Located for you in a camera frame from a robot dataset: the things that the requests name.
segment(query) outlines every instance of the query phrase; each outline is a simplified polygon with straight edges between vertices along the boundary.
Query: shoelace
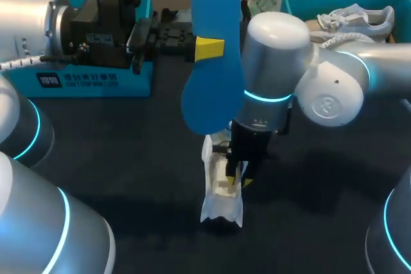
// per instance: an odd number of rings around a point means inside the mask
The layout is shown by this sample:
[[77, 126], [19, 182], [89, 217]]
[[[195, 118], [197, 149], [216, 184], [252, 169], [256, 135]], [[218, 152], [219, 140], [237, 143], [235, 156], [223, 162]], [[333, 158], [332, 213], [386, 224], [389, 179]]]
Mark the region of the shoelace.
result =
[[341, 24], [346, 23], [344, 16], [337, 15], [333, 12], [330, 14], [318, 14], [317, 19], [322, 29], [338, 28]]

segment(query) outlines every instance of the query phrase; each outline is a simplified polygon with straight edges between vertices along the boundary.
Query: metal cylinder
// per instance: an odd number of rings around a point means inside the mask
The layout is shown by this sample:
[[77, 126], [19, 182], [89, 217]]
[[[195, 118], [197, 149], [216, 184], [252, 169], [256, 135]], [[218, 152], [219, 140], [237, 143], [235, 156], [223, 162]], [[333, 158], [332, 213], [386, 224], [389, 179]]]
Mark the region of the metal cylinder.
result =
[[372, 274], [411, 271], [411, 168], [370, 225], [365, 256]]
[[256, 15], [241, 56], [246, 98], [237, 122], [254, 130], [282, 129], [312, 53], [308, 28], [300, 19], [279, 12]]
[[68, 0], [0, 0], [0, 62], [61, 52], [58, 17]]
[[0, 153], [0, 273], [109, 274], [114, 258], [100, 215]]
[[50, 120], [0, 75], [0, 151], [25, 166], [33, 166], [51, 150]]

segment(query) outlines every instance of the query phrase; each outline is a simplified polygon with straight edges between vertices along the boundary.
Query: robotic arm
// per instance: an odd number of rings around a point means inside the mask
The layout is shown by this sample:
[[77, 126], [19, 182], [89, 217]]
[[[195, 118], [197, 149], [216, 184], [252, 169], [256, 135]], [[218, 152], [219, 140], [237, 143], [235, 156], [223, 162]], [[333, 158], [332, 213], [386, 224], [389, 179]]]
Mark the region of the robotic arm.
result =
[[293, 98], [313, 122], [328, 127], [350, 123], [365, 95], [404, 98], [410, 93], [411, 44], [377, 44], [352, 40], [352, 35], [325, 46], [310, 43], [305, 23], [285, 13], [267, 12], [249, 23], [242, 65], [246, 80], [243, 108], [231, 127], [226, 175], [249, 184], [271, 138], [287, 133]]

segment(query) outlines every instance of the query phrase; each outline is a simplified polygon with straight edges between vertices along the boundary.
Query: glowing blue ring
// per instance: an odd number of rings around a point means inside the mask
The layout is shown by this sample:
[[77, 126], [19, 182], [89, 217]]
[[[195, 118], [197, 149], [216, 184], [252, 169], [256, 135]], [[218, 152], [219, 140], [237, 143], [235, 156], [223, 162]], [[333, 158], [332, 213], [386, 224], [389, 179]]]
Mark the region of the glowing blue ring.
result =
[[360, 57], [358, 57], [358, 56], [356, 56], [356, 55], [353, 55], [353, 54], [351, 54], [351, 53], [348, 53], [347, 51], [337, 51], [337, 52], [339, 52], [340, 54], [349, 55], [349, 56], [357, 59], [359, 62], [361, 62], [361, 64], [362, 64], [362, 65], [365, 67], [365, 69], [367, 70], [367, 73], [368, 73], [368, 83], [371, 83], [371, 73], [370, 73], [370, 69], [368, 68], [368, 65], [365, 64], [364, 60], [362, 60]]
[[396, 248], [396, 245], [394, 244], [393, 240], [391, 239], [391, 235], [390, 232], [388, 230], [388, 224], [387, 224], [387, 206], [388, 206], [388, 201], [390, 200], [390, 197], [392, 195], [392, 193], [394, 192], [394, 190], [392, 190], [392, 192], [390, 193], [390, 195], [387, 198], [387, 201], [385, 202], [385, 206], [384, 206], [384, 227], [385, 227], [385, 233], [387, 234], [388, 237], [388, 241], [391, 244], [392, 249], [394, 250], [394, 252], [396, 253], [397, 257], [401, 260], [401, 262], [411, 271], [411, 266], [408, 264], [408, 262], [404, 259], [404, 257], [399, 253], [398, 249]]
[[70, 225], [70, 206], [69, 206], [69, 201], [67, 200], [67, 196], [66, 194], [64, 194], [64, 192], [57, 187], [58, 190], [60, 191], [60, 193], [62, 193], [63, 196], [63, 200], [64, 200], [64, 208], [65, 208], [65, 212], [66, 212], [66, 218], [64, 219], [64, 226], [63, 226], [63, 232], [62, 232], [62, 236], [60, 238], [60, 241], [58, 242], [57, 248], [52, 256], [52, 258], [50, 259], [49, 264], [46, 266], [46, 269], [44, 269], [44, 271], [42, 272], [42, 274], [49, 274], [50, 271], [53, 269], [53, 266], [56, 264], [58, 256], [60, 256], [64, 243], [66, 241], [67, 238], [67, 234], [69, 232], [69, 225]]
[[37, 110], [37, 107], [33, 104], [32, 101], [28, 100], [34, 107], [34, 110], [36, 111], [37, 114], [37, 131], [36, 131], [36, 135], [33, 138], [33, 141], [31, 142], [31, 144], [28, 145], [28, 147], [22, 152], [20, 153], [18, 156], [14, 157], [13, 159], [17, 160], [18, 158], [22, 157], [24, 154], [27, 153], [28, 150], [31, 149], [31, 147], [35, 144], [37, 137], [39, 136], [40, 133], [40, 114], [39, 111]]
[[262, 98], [261, 96], [256, 96], [255, 94], [248, 92], [246, 90], [244, 90], [244, 93], [249, 96], [250, 98], [256, 99], [257, 101], [261, 101], [261, 102], [269, 102], [269, 103], [278, 103], [278, 102], [283, 102], [286, 101], [287, 99], [289, 99], [292, 94], [290, 94], [289, 96], [285, 96], [283, 98], [279, 98], [279, 99], [267, 99], [267, 98]]

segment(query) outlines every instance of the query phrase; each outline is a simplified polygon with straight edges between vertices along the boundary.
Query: blue plastic crate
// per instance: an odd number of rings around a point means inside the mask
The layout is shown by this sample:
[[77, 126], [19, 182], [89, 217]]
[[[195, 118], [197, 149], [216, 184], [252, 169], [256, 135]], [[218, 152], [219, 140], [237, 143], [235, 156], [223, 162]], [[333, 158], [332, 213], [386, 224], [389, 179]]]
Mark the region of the blue plastic crate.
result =
[[[70, 0], [73, 7], [81, 7], [85, 0]], [[147, 18], [153, 11], [152, 0], [141, 0], [137, 17]], [[99, 98], [147, 97], [151, 93], [153, 65], [145, 62], [140, 74], [130, 69], [68, 65], [60, 71], [33, 67], [7, 71], [13, 84], [28, 98]], [[58, 80], [61, 87], [43, 87], [41, 78]]]
[[317, 14], [329, 13], [354, 3], [368, 10], [392, 6], [396, 14], [394, 40], [397, 43], [411, 42], [411, 0], [283, 0], [281, 11], [308, 21], [315, 19]]

